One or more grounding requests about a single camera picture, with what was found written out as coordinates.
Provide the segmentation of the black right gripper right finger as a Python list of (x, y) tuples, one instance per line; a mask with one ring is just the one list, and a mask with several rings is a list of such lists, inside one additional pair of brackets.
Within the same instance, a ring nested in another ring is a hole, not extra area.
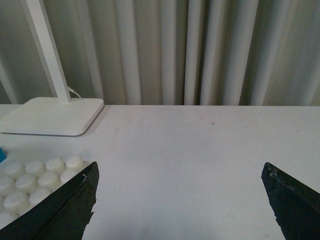
[(320, 194), (269, 162), (264, 164), (261, 179), (284, 238), (318, 240)]

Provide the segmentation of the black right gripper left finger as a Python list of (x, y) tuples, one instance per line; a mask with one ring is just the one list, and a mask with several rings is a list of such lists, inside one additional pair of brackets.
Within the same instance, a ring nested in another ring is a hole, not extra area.
[(93, 215), (97, 162), (0, 231), (2, 240), (80, 240)]

